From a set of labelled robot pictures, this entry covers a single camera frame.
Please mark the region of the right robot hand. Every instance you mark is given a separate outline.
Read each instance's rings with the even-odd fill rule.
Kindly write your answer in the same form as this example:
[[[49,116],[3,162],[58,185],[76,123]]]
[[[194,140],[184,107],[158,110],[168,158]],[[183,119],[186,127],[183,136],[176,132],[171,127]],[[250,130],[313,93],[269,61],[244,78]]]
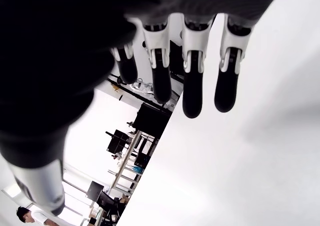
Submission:
[[[224,14],[214,104],[235,104],[240,63],[256,23],[273,0],[0,0],[0,152],[34,204],[51,215],[65,206],[63,156],[69,126],[91,104],[115,64],[132,83],[129,60],[142,23],[154,96],[171,96],[169,16],[183,15],[183,111],[202,109],[209,33]],[[119,55],[126,52],[128,60]]]

